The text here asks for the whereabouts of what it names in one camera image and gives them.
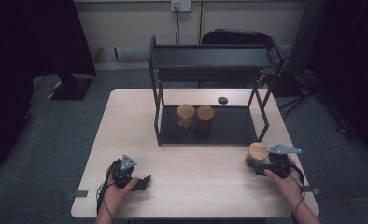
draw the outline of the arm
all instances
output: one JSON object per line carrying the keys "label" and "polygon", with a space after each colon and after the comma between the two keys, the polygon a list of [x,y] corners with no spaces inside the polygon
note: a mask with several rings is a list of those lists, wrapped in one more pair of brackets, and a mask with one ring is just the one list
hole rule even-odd
{"label": "arm", "polygon": [[[301,189],[292,176],[282,179],[270,170],[265,170],[265,174],[277,184],[280,193],[299,223],[320,223],[305,203],[301,195]],[[299,178],[299,174],[296,171],[292,171],[291,175]]]}
{"label": "arm", "polygon": [[112,223],[112,218],[117,214],[118,209],[125,201],[126,195],[134,188],[137,180],[137,178],[133,178],[123,189],[111,183],[111,186],[106,190],[102,205],[100,206],[96,224]]}

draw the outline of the brown cup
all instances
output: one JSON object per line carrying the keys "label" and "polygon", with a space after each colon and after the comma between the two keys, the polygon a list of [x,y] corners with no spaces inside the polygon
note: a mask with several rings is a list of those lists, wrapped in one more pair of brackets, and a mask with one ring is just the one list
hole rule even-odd
{"label": "brown cup", "polygon": [[211,123],[215,115],[214,109],[209,105],[202,105],[197,110],[198,127],[204,131],[210,131]]}
{"label": "brown cup", "polygon": [[177,108],[178,126],[183,129],[189,129],[192,126],[192,117],[195,114],[195,108],[192,105],[180,105]]}
{"label": "brown cup", "polygon": [[255,165],[263,163],[268,156],[268,147],[262,143],[255,142],[248,147],[246,162],[248,166],[254,168]]}

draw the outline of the black chair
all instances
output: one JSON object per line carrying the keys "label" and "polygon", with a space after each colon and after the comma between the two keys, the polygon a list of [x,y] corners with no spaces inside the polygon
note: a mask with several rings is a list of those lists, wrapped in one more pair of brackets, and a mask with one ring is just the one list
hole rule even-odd
{"label": "black chair", "polygon": [[[218,45],[218,44],[233,44],[233,45],[267,45],[269,36],[252,31],[233,30],[233,29],[218,29],[206,33],[201,40],[202,45]],[[250,71],[256,76],[261,76],[262,71],[254,69]],[[202,81],[198,82],[198,88],[201,88]]]}

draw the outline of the gray carpet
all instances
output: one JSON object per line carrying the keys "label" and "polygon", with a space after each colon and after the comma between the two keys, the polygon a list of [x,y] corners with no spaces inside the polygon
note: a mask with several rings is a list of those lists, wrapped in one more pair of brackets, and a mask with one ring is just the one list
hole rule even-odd
{"label": "gray carpet", "polygon": [[[35,88],[42,80],[35,78]],[[0,223],[93,223],[94,219],[72,217],[72,201],[65,196],[78,189],[110,92],[150,88],[147,69],[103,71],[98,72],[83,101],[47,100],[58,80],[55,75],[47,76],[35,92],[29,110],[32,117],[0,166]],[[165,87],[196,86],[178,83]],[[276,98],[279,105],[291,100]],[[285,122],[293,144],[304,151],[299,157],[309,182],[320,191],[316,195],[320,220],[368,223],[368,157],[361,140],[337,133],[336,117],[317,97],[293,110]],[[266,223],[291,221],[268,219]]]}

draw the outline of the wall outlet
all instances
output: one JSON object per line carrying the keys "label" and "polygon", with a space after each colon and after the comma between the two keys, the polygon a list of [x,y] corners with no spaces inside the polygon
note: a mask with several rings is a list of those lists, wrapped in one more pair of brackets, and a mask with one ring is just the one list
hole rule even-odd
{"label": "wall outlet", "polygon": [[192,2],[189,0],[181,0],[180,11],[191,11]]}
{"label": "wall outlet", "polygon": [[192,2],[190,0],[171,0],[170,10],[179,12],[190,12],[192,10]]}

